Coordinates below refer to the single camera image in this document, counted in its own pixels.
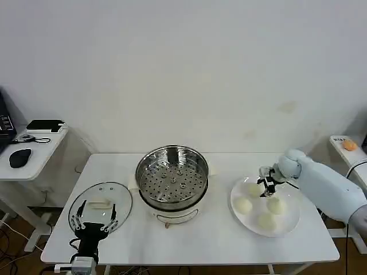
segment table leg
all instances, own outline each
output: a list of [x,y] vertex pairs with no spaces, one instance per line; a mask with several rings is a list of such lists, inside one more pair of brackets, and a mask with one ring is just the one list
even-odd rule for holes
[[0,201],[0,209],[8,214],[9,217],[15,218],[17,216],[17,213],[15,213],[8,205]]
[[51,227],[47,224],[47,220],[50,217],[50,214],[46,215],[42,218],[35,215],[34,212],[31,211],[25,205],[21,198],[16,197],[16,192],[14,192],[12,182],[1,182],[0,184],[0,201],[5,203],[9,208],[11,208],[14,212],[16,212],[19,216],[21,216],[24,220],[29,222],[34,228],[35,231],[33,234],[35,236],[31,236],[32,241],[28,242],[26,245],[27,250],[25,251],[30,252],[33,251],[34,245],[38,241],[41,235],[50,235]]
[[[332,238],[346,238],[346,227],[341,228],[332,228],[328,229],[329,234]],[[356,245],[358,251],[361,254],[367,254],[367,246],[363,241],[362,237],[356,232],[356,230],[350,225],[349,226],[349,238],[352,238],[354,244]]]
[[307,264],[299,264],[297,266],[292,266],[291,268],[288,268],[284,272],[282,272],[282,275],[296,275],[300,273],[301,271],[305,270],[309,266],[311,266],[313,262],[309,262]]
[[106,268],[104,269],[104,275],[110,275],[110,269],[111,269],[111,266],[106,265]]

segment steamed bun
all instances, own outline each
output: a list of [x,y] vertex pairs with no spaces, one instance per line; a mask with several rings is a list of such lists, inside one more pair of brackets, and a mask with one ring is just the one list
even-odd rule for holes
[[241,214],[248,214],[252,210],[252,203],[245,197],[240,197],[235,200],[235,208]]
[[274,216],[270,213],[259,215],[257,222],[262,229],[274,231],[276,229],[276,222]]
[[287,210],[287,204],[284,200],[277,197],[268,199],[267,207],[275,215],[281,215]]

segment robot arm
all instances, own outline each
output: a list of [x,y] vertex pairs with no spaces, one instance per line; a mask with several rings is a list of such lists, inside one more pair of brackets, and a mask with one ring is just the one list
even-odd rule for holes
[[362,189],[330,167],[301,151],[289,150],[278,164],[268,167],[269,172],[264,171],[266,167],[260,169],[259,181],[270,179],[274,189],[276,184],[296,179],[302,194],[328,217],[351,223],[361,235],[367,235],[367,199]]

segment white wall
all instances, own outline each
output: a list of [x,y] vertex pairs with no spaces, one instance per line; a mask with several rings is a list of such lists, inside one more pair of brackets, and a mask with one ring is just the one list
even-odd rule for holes
[[0,85],[98,151],[306,151],[367,130],[366,1],[0,3]]

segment white table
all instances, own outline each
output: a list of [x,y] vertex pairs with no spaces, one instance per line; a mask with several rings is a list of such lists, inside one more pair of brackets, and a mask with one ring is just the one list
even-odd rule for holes
[[[346,139],[354,140],[350,136],[331,136],[330,143],[333,145],[335,150],[340,154],[340,156],[348,165],[348,167],[355,165],[356,163],[360,162],[363,159],[367,160],[367,154],[362,150],[361,147],[358,147],[354,151],[345,150],[343,148],[342,142]],[[354,173],[356,174],[360,182],[364,184],[364,186],[362,187],[364,189],[367,189],[367,164],[356,167],[356,169],[354,169]]]
[[[267,265],[301,264],[296,274],[315,262],[336,261],[339,253],[315,206],[300,195],[301,219],[282,238],[267,238],[245,228],[229,208],[234,184],[256,176],[260,166],[272,165],[279,154],[204,154],[216,170],[199,216],[165,229],[134,192],[130,216],[99,243],[101,265]],[[79,177],[42,253],[47,263],[68,263],[75,237],[68,212],[75,198],[90,186],[116,181],[128,186],[142,154],[94,154]]]
[[[3,153],[0,154],[0,201],[5,203],[14,212],[28,221],[34,228],[34,232],[26,244],[24,251],[33,251],[34,245],[42,235],[50,234],[50,226],[47,221],[50,217],[46,213],[42,218],[33,213],[24,202],[16,196],[15,181],[30,181],[35,179],[47,164],[58,145],[61,143],[68,129],[63,129],[60,133],[54,134],[31,134],[36,138],[49,138],[49,143],[18,143],[9,145]],[[21,168],[11,168],[9,164],[10,155],[18,150],[30,148],[31,156],[27,164]]]
[[[352,138],[350,136],[331,136],[330,143],[333,145],[335,150],[340,154],[342,159],[348,165],[352,167],[355,164],[361,162],[362,160],[367,160],[367,154],[358,147],[354,151],[348,151],[343,148],[342,142],[344,140],[354,140],[357,144],[360,143],[358,138]],[[354,169],[354,174],[357,176],[359,182],[362,184],[361,188],[364,189],[365,194],[367,194],[367,163],[360,165]],[[348,236],[353,239],[358,251],[361,254],[367,254],[367,246],[361,236],[354,230],[352,226],[349,227]],[[343,229],[329,229],[330,235],[333,238],[345,238],[346,237],[346,227]]]

